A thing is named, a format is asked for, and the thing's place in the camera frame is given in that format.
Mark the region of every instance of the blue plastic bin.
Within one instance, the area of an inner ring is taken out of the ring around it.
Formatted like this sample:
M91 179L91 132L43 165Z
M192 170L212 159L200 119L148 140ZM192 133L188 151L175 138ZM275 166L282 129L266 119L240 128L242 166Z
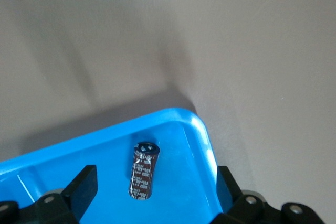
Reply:
M161 152L152 196L135 200L128 194L134 146L144 141ZM206 127L183 109L155 112L0 163L0 201L26 207L44 193L64 188L88 164L97 166L98 193L82 224L206 224L222 212Z

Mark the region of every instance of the metal screw head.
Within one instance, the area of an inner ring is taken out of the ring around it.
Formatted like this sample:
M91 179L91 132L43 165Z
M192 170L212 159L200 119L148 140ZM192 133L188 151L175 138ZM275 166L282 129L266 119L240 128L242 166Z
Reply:
M301 213L303 213L303 210L302 210L302 208L301 207L299 207L299 206L297 206L297 205L291 205L290 207L290 210L292 211L292 212L294 212L294 213L296 213L296 214L301 214Z
M7 205L7 204L2 205L2 206L0 206L0 212L5 211L5 210L7 210L8 208L9 208L9 205Z
M249 204L255 204L255 203L257 203L257 199L255 197L252 197L252 196L246 197L246 201Z
M44 199L44 203L50 203L54 200L55 198L53 196L47 197Z

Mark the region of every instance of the gray floor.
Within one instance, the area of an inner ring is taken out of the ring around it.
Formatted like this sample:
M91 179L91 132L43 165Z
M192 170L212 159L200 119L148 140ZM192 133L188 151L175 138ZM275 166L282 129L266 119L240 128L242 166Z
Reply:
M0 160L182 106L242 188L333 223L335 69L336 0L0 0Z

